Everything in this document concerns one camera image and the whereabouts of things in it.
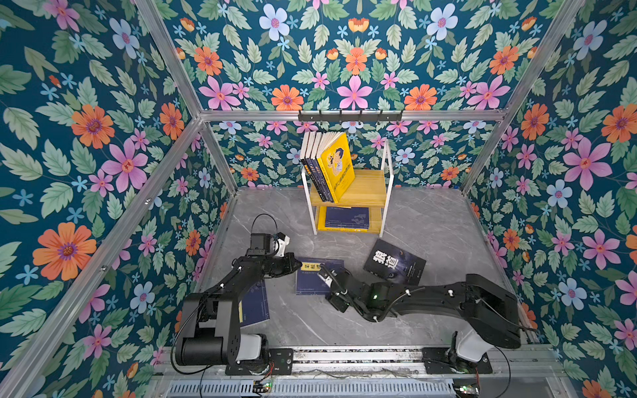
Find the navy book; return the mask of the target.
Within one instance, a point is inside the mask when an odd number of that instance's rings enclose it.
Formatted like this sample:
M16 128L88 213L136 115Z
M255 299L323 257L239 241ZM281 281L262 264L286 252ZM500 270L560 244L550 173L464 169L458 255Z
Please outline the navy book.
M242 327L263 323L270 319L270 310L264 281L253 285L243 296L239 305L239 318Z
M328 228L368 230L369 209L366 207L327 207L324 225Z
M302 266L296 273L295 293L297 295L326 295L330 287L319 276L321 266L339 272L344 269L344 261L338 259L299 258Z

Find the dark wolf cover book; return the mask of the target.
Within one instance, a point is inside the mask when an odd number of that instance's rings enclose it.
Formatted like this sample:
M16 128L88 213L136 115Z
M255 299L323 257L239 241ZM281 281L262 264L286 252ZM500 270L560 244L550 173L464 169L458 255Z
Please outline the dark wolf cover book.
M425 266L423 258L377 239L363 269L399 285L419 285Z

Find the purple old man book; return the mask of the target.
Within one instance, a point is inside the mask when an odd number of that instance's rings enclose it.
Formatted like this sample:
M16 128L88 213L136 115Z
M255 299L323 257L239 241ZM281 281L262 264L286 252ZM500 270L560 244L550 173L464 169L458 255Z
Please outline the purple old man book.
M315 173L315 177L318 180L318 184L320 185L321 191L323 192L324 199L323 202L333 202L333 196L328 187L328 182L326 180L325 175L323 174L323 169L319 165L319 146L322 138L322 133L315 132L315 137L313 139L313 144L311 144L310 149L310 160L313 164L313 170Z
M307 172L310 175L310 179L312 180L321 201L327 202L329 196L325 192L326 187L324 186L323 174L314 156L315 141L317 138L320 138L320 132L318 131L313 131L307 134L308 140L307 146L305 147L304 162Z

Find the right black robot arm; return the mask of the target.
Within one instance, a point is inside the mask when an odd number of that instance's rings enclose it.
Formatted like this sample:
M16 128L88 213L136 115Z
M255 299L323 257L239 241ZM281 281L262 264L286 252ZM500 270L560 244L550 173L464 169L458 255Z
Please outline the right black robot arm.
M353 309L371 323L410 314L459 318L468 328L454 332L451 346L441 359L424 363L453 371L474 371L493 348L515 350L522 346L518 302L514 295L478 274L450 285L401 285L364 283L349 271L322 266L318 275L330 288L326 299L339 312Z

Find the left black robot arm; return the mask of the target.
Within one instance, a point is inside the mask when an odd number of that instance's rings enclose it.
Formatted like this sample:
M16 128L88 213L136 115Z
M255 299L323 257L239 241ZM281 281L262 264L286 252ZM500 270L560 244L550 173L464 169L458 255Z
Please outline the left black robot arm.
M264 334L243 334L239 303L256 284L292 275L302 266L286 247L290 238L252 233L245 255L232 262L231 271L202 293L188 295L182 303L182 324L171 349L173 369L182 375L186 366L241 366L260 374L272 368Z

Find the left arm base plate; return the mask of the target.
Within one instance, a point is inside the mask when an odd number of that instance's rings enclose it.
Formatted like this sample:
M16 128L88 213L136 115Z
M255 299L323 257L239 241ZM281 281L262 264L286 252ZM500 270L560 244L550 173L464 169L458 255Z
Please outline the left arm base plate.
M292 374L295 351L292 348L271 348L262 358L227 365L226 376L289 376Z

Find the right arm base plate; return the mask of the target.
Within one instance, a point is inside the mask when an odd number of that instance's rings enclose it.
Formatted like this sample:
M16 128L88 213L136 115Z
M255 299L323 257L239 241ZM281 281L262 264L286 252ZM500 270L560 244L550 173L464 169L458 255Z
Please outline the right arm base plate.
M486 354L477 363L450 357L448 348L423 348L422 361L427 374L468 374L475 376L493 373L493 368Z

